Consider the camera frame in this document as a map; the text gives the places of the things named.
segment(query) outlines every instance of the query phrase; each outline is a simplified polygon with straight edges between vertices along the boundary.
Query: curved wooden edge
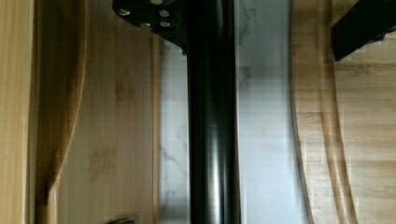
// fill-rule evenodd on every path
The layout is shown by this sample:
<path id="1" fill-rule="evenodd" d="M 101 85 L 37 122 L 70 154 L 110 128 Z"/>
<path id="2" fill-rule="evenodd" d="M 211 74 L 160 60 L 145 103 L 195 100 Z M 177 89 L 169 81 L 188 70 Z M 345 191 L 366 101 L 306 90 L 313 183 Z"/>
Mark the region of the curved wooden edge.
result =
<path id="1" fill-rule="evenodd" d="M 343 138 L 335 90 L 335 74 L 330 33 L 332 1 L 318 1 L 318 75 L 321 126 L 332 192 L 340 223 L 358 223 L 347 174 Z"/>
<path id="2" fill-rule="evenodd" d="M 50 189 L 62 169 L 78 119 L 87 54 L 86 8 L 86 1 L 37 1 L 37 223 L 46 220 Z"/>
<path id="3" fill-rule="evenodd" d="M 293 1 L 294 121 L 315 223 L 357 223 L 335 91 L 332 1 Z"/>
<path id="4" fill-rule="evenodd" d="M 292 11 L 293 11 L 293 1 L 290 1 L 290 16 L 289 16 L 289 25 L 290 25 L 290 31 L 289 31 L 289 49 L 290 52 L 292 52 L 292 45 L 291 45 L 291 40 L 292 40 Z M 292 75 L 292 57 L 291 53 L 289 54 L 289 87 L 290 87 L 290 112 L 291 112 L 291 126 L 292 126 L 292 131 L 293 131 L 293 138 L 294 138 L 294 145 L 295 145 L 295 153 L 296 153 L 296 159 L 297 159 L 297 168 L 299 172 L 299 177 L 300 177 L 300 186 L 302 188 L 303 192 L 303 200 L 304 200 L 304 206 L 305 206 L 305 212 L 306 212 L 306 220 L 308 221 L 309 224 L 314 224 L 314 219 L 312 215 L 312 209 L 311 209 L 311 204 L 309 202 L 309 196 L 308 196 L 308 188 L 306 185 L 306 179 L 305 179 L 305 171 L 304 171 L 304 161 L 303 161 L 303 153 L 301 149 L 301 144 L 300 144 L 300 137 L 298 134 L 298 126 L 297 126 L 297 115 L 296 115 L 296 105 L 295 105 L 295 97 L 294 97 L 294 91 L 293 91 L 293 75 Z"/>

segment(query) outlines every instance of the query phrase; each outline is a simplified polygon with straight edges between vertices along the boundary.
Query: metal mount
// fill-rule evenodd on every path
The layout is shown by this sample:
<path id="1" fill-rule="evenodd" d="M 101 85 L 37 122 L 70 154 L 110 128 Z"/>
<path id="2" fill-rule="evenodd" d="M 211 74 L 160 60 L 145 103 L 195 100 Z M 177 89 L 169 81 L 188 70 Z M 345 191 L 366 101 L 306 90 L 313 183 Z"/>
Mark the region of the metal mount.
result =
<path id="1" fill-rule="evenodd" d="M 134 26 L 153 33 L 181 47 L 187 54 L 186 0 L 114 0 L 113 10 Z"/>

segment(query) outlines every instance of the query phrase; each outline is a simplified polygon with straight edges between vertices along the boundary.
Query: wooden surface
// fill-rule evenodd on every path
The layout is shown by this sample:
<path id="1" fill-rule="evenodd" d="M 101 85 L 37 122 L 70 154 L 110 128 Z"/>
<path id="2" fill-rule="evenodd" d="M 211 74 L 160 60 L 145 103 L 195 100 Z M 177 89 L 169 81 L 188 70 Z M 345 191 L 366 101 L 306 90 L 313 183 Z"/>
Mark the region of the wooden surface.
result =
<path id="1" fill-rule="evenodd" d="M 34 1 L 0 2 L 0 223 L 33 223 L 34 19 Z"/>
<path id="2" fill-rule="evenodd" d="M 292 3 L 295 119 L 315 223 L 396 219 L 395 35 L 334 63 L 329 28 L 354 3 Z"/>
<path id="3" fill-rule="evenodd" d="M 36 153 L 36 222 L 70 145 L 85 74 L 87 32 L 84 1 L 37 1 L 39 74 Z"/>
<path id="4" fill-rule="evenodd" d="M 48 135 L 57 144 L 52 155 L 61 158 L 52 165 L 54 177 L 40 221 L 96 224 L 134 217 L 136 223 L 156 223 L 159 39 L 121 20 L 111 1 L 76 4 L 86 10 L 85 25 L 75 27 L 75 37 L 84 34 L 84 27 L 87 32 L 84 81 L 81 85 L 82 79 L 69 76 L 62 82 L 72 83 L 68 89 L 75 92 L 65 95 L 69 98 L 64 102 L 72 103 L 63 105 L 66 111 L 77 111 L 74 117 L 66 113 L 75 122 L 64 119 L 68 117 L 48 121 L 64 134 L 58 136 L 60 142 Z M 60 22 L 73 20 L 71 14 L 64 15 Z M 81 42 L 73 46 L 74 51 L 68 50 L 81 57 Z"/>

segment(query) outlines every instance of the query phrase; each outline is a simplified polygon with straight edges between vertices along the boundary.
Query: bamboo wood panel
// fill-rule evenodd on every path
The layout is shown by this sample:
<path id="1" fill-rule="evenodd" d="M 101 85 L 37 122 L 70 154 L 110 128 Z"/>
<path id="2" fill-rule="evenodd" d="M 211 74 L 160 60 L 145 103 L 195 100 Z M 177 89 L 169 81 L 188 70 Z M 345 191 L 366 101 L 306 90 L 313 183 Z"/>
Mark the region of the bamboo wood panel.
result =
<path id="1" fill-rule="evenodd" d="M 37 1 L 37 223 L 44 222 L 49 191 L 75 129 L 86 62 L 85 17 L 84 1 Z"/>
<path id="2" fill-rule="evenodd" d="M 111 1 L 85 4 L 83 91 L 45 221 L 156 223 L 159 40 L 118 18 Z"/>
<path id="3" fill-rule="evenodd" d="M 294 109 L 315 223 L 396 219 L 395 35 L 334 63 L 329 29 L 354 3 L 293 1 Z M 332 148 L 343 155 L 330 158 Z"/>
<path id="4" fill-rule="evenodd" d="M 0 223 L 33 223 L 35 67 L 34 1 L 1 1 Z"/>

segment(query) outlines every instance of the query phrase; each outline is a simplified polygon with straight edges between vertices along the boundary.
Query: wooden board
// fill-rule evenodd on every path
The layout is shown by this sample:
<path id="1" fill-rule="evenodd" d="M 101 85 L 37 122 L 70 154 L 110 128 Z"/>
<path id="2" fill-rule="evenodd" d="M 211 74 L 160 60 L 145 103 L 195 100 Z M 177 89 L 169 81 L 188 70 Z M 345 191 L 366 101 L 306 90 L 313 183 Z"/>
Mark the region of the wooden board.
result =
<path id="1" fill-rule="evenodd" d="M 36 222 L 44 220 L 49 190 L 76 126 L 85 75 L 87 19 L 84 1 L 37 1 L 39 74 L 36 153 Z"/>
<path id="2" fill-rule="evenodd" d="M 396 218 L 395 35 L 339 63 L 330 51 L 330 27 L 355 2 L 292 3 L 295 120 L 315 223 Z"/>
<path id="3" fill-rule="evenodd" d="M 51 4 L 65 4 L 61 7 L 64 14 L 57 22 L 48 22 L 47 29 L 70 35 L 52 24 L 76 22 L 68 11 L 73 4 Z M 81 66 L 79 77 L 64 76 L 57 88 L 43 84 L 47 94 L 63 90 L 64 95 L 62 100 L 49 95 L 44 106 L 51 110 L 40 114 L 48 123 L 43 126 L 47 138 L 43 136 L 41 146 L 48 147 L 43 151 L 52 150 L 48 167 L 53 175 L 44 174 L 51 178 L 45 182 L 48 199 L 40 204 L 37 220 L 108 223 L 134 217 L 137 223 L 156 223 L 159 38 L 121 20 L 113 13 L 111 1 L 76 2 L 73 7 L 76 5 L 83 24 L 69 24 L 76 29 L 75 42 L 58 47 L 60 51 L 54 54 L 75 52 L 76 60 L 61 62 Z M 56 70 L 51 67 L 49 73 Z M 76 74 L 71 70 L 66 74 Z"/>
<path id="4" fill-rule="evenodd" d="M 33 223 L 35 66 L 34 1 L 1 1 L 0 223 Z"/>

